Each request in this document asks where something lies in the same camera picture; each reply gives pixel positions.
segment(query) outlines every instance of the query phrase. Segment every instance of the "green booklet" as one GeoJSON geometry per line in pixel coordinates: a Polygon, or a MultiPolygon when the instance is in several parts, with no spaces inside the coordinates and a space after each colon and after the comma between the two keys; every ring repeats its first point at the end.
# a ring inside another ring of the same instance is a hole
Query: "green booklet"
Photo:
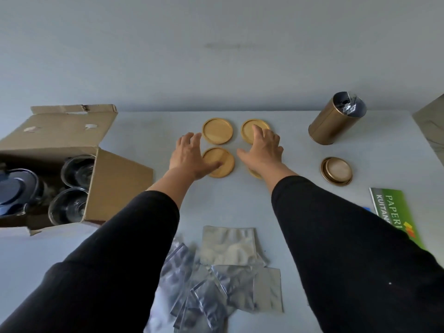
{"type": "Polygon", "coordinates": [[[408,210],[403,192],[396,189],[370,188],[370,194],[378,216],[395,228],[407,233],[411,240],[420,248],[425,249],[408,210]]]}

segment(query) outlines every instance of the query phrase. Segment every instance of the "hand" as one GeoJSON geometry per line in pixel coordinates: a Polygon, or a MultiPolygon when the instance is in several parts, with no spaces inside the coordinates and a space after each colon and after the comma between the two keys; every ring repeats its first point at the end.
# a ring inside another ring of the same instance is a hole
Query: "hand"
{"type": "Polygon", "coordinates": [[[222,165],[220,161],[207,163],[202,159],[200,154],[201,137],[202,133],[188,132],[176,141],[176,149],[170,159],[170,170],[173,168],[182,169],[189,173],[193,180],[199,180],[222,165]]]}
{"type": "Polygon", "coordinates": [[[270,129],[263,130],[257,125],[253,125],[253,134],[253,146],[249,152],[237,149],[241,161],[259,174],[270,165],[281,165],[284,148],[279,146],[280,137],[270,129]]]}

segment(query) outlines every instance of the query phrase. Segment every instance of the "open cardboard box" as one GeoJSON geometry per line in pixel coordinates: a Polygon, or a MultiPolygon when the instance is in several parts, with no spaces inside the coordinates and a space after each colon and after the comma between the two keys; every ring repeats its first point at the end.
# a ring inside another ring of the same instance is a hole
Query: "open cardboard box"
{"type": "MultiPolygon", "coordinates": [[[[34,171],[57,190],[64,187],[60,170],[65,160],[96,156],[84,221],[108,221],[153,180],[153,170],[99,147],[117,116],[114,105],[33,106],[33,115],[0,140],[0,162],[8,169],[34,171]]],[[[0,218],[0,227],[52,226],[47,206],[30,214],[0,218]]]]}

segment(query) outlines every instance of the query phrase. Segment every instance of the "brown cylindrical tin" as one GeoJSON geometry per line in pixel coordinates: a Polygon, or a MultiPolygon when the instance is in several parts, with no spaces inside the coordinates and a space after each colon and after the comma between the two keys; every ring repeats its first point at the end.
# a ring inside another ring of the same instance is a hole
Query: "brown cylindrical tin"
{"type": "Polygon", "coordinates": [[[334,185],[348,185],[352,182],[353,172],[350,164],[339,157],[326,157],[321,162],[321,174],[334,185]]]}
{"type": "Polygon", "coordinates": [[[365,115],[367,108],[359,97],[355,100],[355,111],[349,115],[344,114],[339,107],[343,106],[346,100],[350,100],[348,92],[338,92],[330,99],[327,106],[308,127],[311,139],[321,145],[331,145],[337,137],[365,115]]]}

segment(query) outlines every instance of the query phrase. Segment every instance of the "black long-sleeved shirt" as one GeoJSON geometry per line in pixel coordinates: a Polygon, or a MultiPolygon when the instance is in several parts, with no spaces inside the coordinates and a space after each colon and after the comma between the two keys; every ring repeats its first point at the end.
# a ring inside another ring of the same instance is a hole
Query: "black long-sleeved shirt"
{"type": "MultiPolygon", "coordinates": [[[[303,177],[271,199],[324,332],[444,332],[444,270],[404,232],[303,177]]],[[[142,332],[178,223],[168,196],[141,193],[53,265],[0,333],[142,332]]]]}

